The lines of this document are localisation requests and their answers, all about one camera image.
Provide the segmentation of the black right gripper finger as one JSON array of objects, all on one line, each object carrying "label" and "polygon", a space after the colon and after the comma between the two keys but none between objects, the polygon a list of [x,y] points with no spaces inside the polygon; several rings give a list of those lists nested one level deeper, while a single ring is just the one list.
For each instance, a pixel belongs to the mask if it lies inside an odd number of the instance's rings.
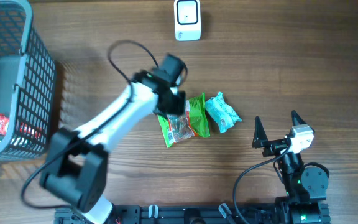
[{"label": "black right gripper finger", "polygon": [[293,123],[290,130],[291,133],[314,133],[314,129],[295,110],[291,111],[291,120]]},{"label": "black right gripper finger", "polygon": [[253,148],[266,147],[268,144],[268,141],[269,141],[269,139],[265,133],[262,122],[261,122],[260,118],[258,116],[256,116],[252,147]]}]

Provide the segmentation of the green snack bag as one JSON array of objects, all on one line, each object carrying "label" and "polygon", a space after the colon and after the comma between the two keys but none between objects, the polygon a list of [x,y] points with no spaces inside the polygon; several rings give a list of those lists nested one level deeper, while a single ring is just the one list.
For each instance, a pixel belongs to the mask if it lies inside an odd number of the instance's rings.
[{"label": "green snack bag", "polygon": [[167,118],[158,115],[167,148],[193,136],[210,137],[209,123],[205,113],[205,94],[202,93],[186,100],[185,106],[186,110],[183,115],[168,115]]}]

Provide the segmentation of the teal tissue pack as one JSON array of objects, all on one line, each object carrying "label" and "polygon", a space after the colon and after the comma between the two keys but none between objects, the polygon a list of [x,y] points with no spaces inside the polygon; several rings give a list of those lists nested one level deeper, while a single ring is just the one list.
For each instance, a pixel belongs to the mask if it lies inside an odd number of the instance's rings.
[{"label": "teal tissue pack", "polygon": [[219,132],[225,133],[232,128],[237,122],[241,122],[241,118],[234,111],[233,107],[224,101],[222,92],[219,92],[215,97],[210,98],[205,103],[205,109],[218,124]]}]

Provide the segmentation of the red tissue pack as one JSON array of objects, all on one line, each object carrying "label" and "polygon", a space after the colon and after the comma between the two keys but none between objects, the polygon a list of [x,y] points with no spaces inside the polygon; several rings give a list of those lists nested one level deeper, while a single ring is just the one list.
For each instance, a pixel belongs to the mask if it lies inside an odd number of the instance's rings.
[{"label": "red tissue pack", "polygon": [[[9,127],[9,118],[0,114],[0,135],[5,136]],[[20,123],[19,132],[29,134],[32,138],[40,139],[42,136],[42,128],[34,129],[25,123]]]}]

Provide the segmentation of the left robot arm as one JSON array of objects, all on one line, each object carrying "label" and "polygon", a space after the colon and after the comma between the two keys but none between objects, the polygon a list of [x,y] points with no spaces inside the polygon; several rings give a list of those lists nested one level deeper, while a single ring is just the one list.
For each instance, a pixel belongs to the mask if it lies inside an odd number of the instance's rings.
[{"label": "left robot arm", "polygon": [[177,88],[188,69],[168,54],[163,62],[136,73],[122,94],[75,130],[61,128],[50,141],[40,186],[64,200],[85,223],[109,223],[114,205],[103,196],[109,153],[143,118],[185,112],[186,94]]}]

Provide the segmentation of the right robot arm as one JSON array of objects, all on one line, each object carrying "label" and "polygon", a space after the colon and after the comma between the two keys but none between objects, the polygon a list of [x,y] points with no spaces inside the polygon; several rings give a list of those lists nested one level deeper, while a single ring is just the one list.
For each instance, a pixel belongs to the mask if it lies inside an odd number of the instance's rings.
[{"label": "right robot arm", "polygon": [[273,167],[287,195],[277,197],[270,212],[270,223],[330,223],[326,191],[328,169],[317,162],[303,162],[301,151],[309,148],[314,129],[296,111],[291,112],[293,126],[282,139],[269,140],[260,118],[255,118],[252,147],[262,148],[264,157],[273,156]]}]

